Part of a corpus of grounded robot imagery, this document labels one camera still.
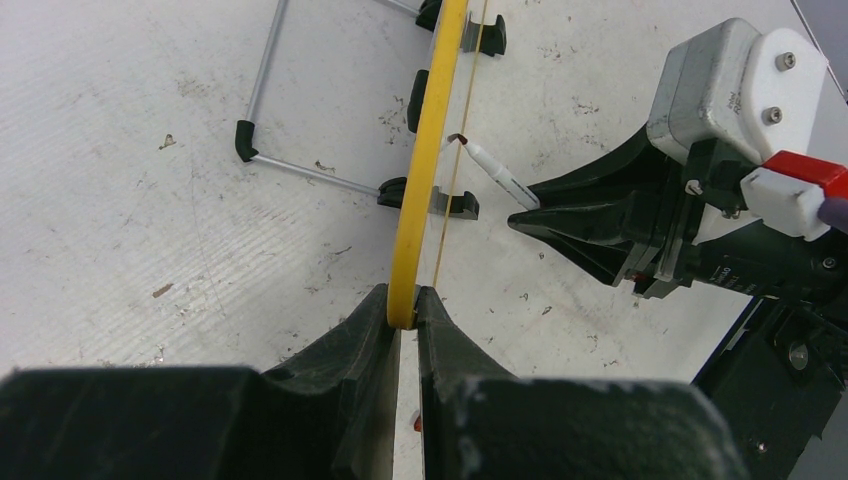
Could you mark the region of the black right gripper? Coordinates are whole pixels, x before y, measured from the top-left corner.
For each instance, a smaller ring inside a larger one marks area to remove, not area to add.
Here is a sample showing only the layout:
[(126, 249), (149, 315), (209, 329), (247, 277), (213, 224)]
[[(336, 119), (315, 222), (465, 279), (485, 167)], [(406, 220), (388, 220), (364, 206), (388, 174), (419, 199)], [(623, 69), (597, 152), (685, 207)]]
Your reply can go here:
[(684, 171), (643, 125), (602, 157), (531, 185), (549, 208), (513, 214), (507, 224), (604, 285), (633, 282), (645, 298), (663, 298), (695, 282), (754, 294), (758, 222), (699, 240), (710, 206), (685, 193)]

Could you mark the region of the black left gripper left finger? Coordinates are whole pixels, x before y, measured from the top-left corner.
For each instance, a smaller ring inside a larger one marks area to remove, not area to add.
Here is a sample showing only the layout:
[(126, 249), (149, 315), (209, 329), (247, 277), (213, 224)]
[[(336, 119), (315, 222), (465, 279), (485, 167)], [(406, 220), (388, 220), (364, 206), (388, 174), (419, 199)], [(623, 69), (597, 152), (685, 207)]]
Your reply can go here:
[(265, 372), (20, 370), (1, 384), (5, 479), (389, 479), (400, 338), (375, 286)]

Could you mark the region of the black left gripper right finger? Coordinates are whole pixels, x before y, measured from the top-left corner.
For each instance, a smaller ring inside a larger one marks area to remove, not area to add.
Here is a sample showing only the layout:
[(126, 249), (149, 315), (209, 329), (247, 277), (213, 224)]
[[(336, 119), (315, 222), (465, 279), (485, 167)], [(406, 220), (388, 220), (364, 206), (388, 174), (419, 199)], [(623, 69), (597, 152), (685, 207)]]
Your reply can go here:
[(745, 479), (718, 409), (667, 381), (520, 378), (416, 301), (428, 479)]

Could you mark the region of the white red whiteboard marker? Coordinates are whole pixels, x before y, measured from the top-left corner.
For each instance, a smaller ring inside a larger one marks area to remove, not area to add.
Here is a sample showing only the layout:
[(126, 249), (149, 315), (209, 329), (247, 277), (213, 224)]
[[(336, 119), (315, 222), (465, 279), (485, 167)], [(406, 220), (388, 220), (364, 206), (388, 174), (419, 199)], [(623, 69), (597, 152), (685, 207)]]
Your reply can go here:
[(454, 133), (445, 137), (442, 149), (452, 143), (459, 143), (469, 158), (525, 210), (532, 211), (540, 208), (541, 202), (539, 198), (527, 186), (521, 183), (504, 164), (496, 160), (482, 146), (471, 142), (460, 133)]

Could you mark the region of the yellow framed whiteboard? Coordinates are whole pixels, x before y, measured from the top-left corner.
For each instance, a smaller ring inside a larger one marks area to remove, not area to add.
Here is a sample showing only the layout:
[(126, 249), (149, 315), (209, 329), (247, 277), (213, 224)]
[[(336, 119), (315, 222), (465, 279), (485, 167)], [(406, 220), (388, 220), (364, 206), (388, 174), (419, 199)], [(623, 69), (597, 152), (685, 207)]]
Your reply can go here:
[(429, 198), (434, 186), (449, 195), (463, 194), (456, 185), (461, 147), (442, 145), (447, 135), (463, 133), (468, 121), (481, 53), (460, 48), (467, 21), (484, 24), (490, 12), (488, 1), (444, 1), (441, 6), (388, 283), (387, 320), (395, 329), (414, 328), (418, 289), (437, 282), (454, 220), (429, 214)]

